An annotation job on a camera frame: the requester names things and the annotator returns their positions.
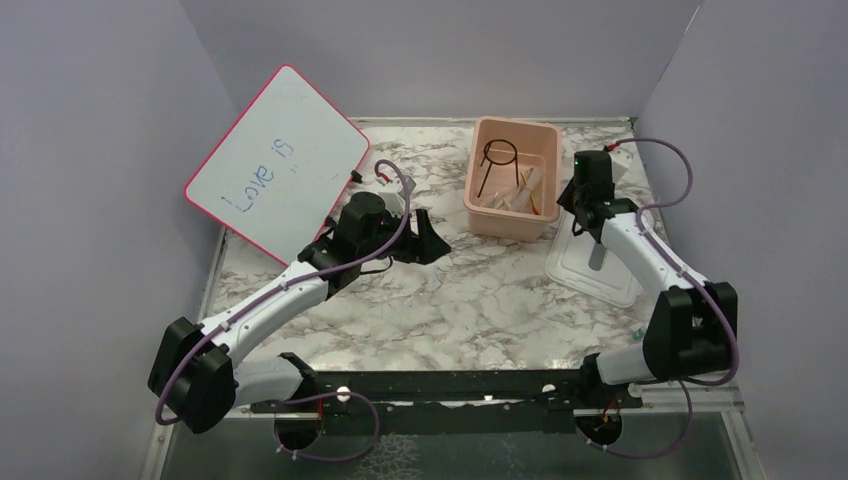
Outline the white plastic bin lid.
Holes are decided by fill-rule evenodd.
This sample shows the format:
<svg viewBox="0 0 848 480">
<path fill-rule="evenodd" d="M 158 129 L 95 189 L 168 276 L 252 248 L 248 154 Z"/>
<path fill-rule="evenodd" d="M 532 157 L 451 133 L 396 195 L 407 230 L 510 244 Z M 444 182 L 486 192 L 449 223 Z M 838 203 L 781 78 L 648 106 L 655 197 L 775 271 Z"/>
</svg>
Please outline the white plastic bin lid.
<svg viewBox="0 0 848 480">
<path fill-rule="evenodd" d="M 632 306 L 642 291 L 639 282 L 611 251 L 589 234 L 575 237 L 574 216 L 563 212 L 548 254 L 545 272 L 555 282 L 610 305 Z"/>
</svg>

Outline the clay pipe triangle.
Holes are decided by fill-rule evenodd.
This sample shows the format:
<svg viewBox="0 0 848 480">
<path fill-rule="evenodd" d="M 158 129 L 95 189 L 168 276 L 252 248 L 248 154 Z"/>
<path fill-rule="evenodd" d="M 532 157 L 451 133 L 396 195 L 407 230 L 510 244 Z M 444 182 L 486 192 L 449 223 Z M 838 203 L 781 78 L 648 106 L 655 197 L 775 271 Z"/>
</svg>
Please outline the clay pipe triangle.
<svg viewBox="0 0 848 480">
<path fill-rule="evenodd" d="M 489 207 L 495 210 L 520 212 L 524 208 L 520 193 L 501 194 L 496 193 Z"/>
</svg>

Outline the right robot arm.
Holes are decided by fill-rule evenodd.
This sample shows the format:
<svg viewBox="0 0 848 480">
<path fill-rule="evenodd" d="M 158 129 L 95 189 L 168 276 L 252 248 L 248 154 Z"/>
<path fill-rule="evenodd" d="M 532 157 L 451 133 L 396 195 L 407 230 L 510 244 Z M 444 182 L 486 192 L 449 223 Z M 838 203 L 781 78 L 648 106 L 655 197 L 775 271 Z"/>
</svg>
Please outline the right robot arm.
<svg viewBox="0 0 848 480">
<path fill-rule="evenodd" d="M 639 344 L 587 356 L 577 380 L 579 398 L 600 407 L 617 386 L 684 380 L 738 369 L 738 294 L 688 267 L 646 223 L 645 208 L 615 193 L 609 149 L 574 155 L 574 175 L 558 199 L 576 235 L 587 234 L 614 254 L 654 297 Z"/>
</svg>

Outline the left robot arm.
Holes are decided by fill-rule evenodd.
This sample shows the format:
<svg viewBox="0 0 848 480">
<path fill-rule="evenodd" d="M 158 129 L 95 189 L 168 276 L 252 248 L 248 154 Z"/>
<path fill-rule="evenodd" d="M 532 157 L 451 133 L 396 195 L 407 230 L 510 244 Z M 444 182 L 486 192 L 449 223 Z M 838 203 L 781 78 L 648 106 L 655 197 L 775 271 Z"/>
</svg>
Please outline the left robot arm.
<svg viewBox="0 0 848 480">
<path fill-rule="evenodd" d="M 203 433 L 237 406 L 275 399 L 290 410 L 306 408 L 315 387 L 306 364 L 289 354 L 259 362 L 247 355 L 359 278 L 362 264 L 388 258 L 428 265 L 450 251 L 425 209 L 394 213 L 374 193 L 354 194 L 328 232 L 268 285 L 220 314 L 198 323 L 180 317 L 165 329 L 147 380 L 156 412 L 169 409 L 174 422 Z"/>
</svg>

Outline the pink plastic bin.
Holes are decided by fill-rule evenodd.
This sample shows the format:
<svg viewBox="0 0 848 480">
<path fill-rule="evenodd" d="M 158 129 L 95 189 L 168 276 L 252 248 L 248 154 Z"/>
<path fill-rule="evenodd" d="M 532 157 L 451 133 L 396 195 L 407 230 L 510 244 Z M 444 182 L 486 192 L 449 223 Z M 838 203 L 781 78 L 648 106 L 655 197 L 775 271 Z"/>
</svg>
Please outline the pink plastic bin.
<svg viewBox="0 0 848 480">
<path fill-rule="evenodd" d="M 468 229 L 476 235 L 532 242 L 559 216 L 562 130 L 552 124 L 484 116 L 477 120 L 463 202 Z M 534 191 L 540 212 L 509 212 L 489 207 L 496 193 L 519 193 L 521 174 L 535 167 Z"/>
</svg>

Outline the white board with pink frame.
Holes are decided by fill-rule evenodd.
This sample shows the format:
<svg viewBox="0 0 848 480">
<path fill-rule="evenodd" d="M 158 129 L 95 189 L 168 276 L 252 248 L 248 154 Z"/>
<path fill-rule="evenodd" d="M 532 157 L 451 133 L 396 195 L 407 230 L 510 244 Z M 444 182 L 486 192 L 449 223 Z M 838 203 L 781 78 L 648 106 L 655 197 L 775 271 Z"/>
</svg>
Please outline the white board with pink frame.
<svg viewBox="0 0 848 480">
<path fill-rule="evenodd" d="M 367 136 L 282 65 L 184 187 L 186 200 L 282 264 L 322 231 Z"/>
</svg>

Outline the black metal base rail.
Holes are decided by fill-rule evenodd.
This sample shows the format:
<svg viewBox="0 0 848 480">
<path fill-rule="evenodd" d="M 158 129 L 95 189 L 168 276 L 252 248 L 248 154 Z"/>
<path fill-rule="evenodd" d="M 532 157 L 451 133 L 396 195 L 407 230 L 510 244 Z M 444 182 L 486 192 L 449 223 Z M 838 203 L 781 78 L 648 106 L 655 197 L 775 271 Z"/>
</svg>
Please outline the black metal base rail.
<svg viewBox="0 0 848 480">
<path fill-rule="evenodd" d="M 577 370 L 318 371 L 290 400 L 247 411 L 326 436 L 542 432 L 572 434 L 603 415 L 742 410 L 734 387 L 607 386 Z"/>
</svg>

